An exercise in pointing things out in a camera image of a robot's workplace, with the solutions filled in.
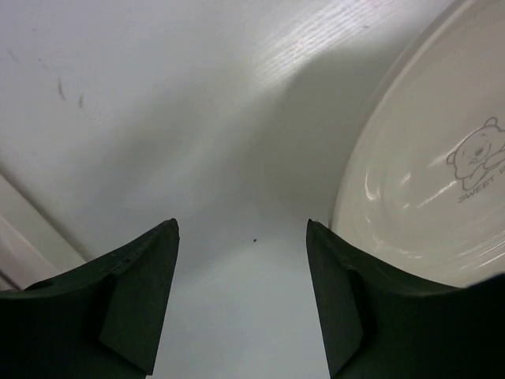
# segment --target white table surface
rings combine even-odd
[[[0,2],[0,169],[87,257],[178,219],[154,378],[327,378],[305,225],[450,2]]]

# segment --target bear face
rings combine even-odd
[[[447,164],[454,165],[454,176],[463,181],[464,190],[471,190],[505,160],[505,133],[497,123],[498,119],[491,117],[447,157]]]

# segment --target bear drawing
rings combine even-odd
[[[465,191],[479,184],[503,161],[505,131],[498,127],[496,117],[491,117],[484,126],[470,134],[447,157],[447,164],[454,165],[454,176],[462,181]]]

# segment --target white plate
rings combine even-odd
[[[505,1],[464,1],[401,58],[340,186],[332,229],[415,275],[505,269]]]

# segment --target dark mark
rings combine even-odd
[[[42,60],[42,59],[40,59],[40,58],[39,58],[38,60],[39,60],[40,66],[41,66],[43,69],[47,70],[47,66],[46,66],[46,64],[43,62],[43,60]]]
[[[63,84],[62,84],[62,81],[60,80],[60,78],[58,78],[58,93],[59,93],[60,97],[62,98],[62,100],[66,100],[65,95],[63,95]]]
[[[11,57],[14,61],[16,61],[16,62],[20,63],[20,62],[19,62],[19,59],[17,59],[17,56],[16,56],[16,55],[14,55],[14,53],[13,53],[11,50],[7,49],[7,52],[9,53],[10,57]]]

